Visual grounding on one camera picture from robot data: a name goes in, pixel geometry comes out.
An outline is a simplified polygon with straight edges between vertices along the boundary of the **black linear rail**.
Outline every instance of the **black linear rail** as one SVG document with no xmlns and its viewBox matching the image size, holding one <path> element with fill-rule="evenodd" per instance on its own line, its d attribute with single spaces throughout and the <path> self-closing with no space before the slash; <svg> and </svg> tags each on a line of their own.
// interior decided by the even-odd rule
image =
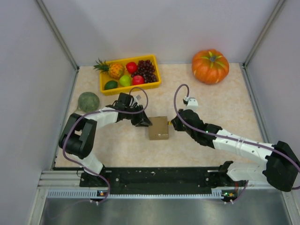
<svg viewBox="0 0 300 225">
<path fill-rule="evenodd" d="M 210 194 L 215 187 L 235 187 L 219 167 L 111 167 L 101 175 L 108 179 L 111 194 L 184 195 Z M 239 181 L 241 187 L 245 181 Z M 81 187 L 106 187 L 106 183 L 86 172 L 81 174 Z"/>
</svg>

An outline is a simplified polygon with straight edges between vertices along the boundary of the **orange pumpkin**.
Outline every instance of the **orange pumpkin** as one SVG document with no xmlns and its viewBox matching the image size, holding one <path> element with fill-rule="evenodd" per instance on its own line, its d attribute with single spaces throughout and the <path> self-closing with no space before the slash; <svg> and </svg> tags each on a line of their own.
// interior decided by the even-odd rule
<svg viewBox="0 0 300 225">
<path fill-rule="evenodd" d="M 229 73 L 229 63 L 222 53 L 215 49 L 198 52 L 192 60 L 195 77 L 206 84 L 218 83 Z"/>
</svg>

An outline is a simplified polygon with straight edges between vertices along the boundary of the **cardboard box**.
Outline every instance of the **cardboard box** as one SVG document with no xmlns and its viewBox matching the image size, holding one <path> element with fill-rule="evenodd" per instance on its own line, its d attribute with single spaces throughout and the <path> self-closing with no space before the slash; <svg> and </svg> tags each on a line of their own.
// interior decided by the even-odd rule
<svg viewBox="0 0 300 225">
<path fill-rule="evenodd" d="M 150 140 L 169 139 L 168 118 L 166 116 L 149 117 L 152 126 L 149 126 Z"/>
</svg>

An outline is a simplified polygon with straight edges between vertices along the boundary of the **pumpkin stem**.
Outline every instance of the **pumpkin stem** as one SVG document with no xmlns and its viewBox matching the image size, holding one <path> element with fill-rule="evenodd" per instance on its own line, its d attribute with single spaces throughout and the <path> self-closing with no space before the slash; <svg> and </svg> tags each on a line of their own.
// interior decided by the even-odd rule
<svg viewBox="0 0 300 225">
<path fill-rule="evenodd" d="M 210 61 L 211 61 L 211 62 L 216 61 L 216 56 L 214 55 L 214 56 L 210 57 Z"/>
</svg>

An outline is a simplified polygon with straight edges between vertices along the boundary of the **metal floor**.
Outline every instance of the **metal floor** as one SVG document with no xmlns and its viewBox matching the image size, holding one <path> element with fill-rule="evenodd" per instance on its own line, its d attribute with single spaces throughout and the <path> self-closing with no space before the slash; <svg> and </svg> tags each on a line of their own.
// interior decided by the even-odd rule
<svg viewBox="0 0 300 225">
<path fill-rule="evenodd" d="M 281 192 L 247 190 L 234 205 L 219 200 L 111 199 L 81 202 L 55 220 L 77 199 L 48 199 L 41 225 L 291 225 Z"/>
</svg>

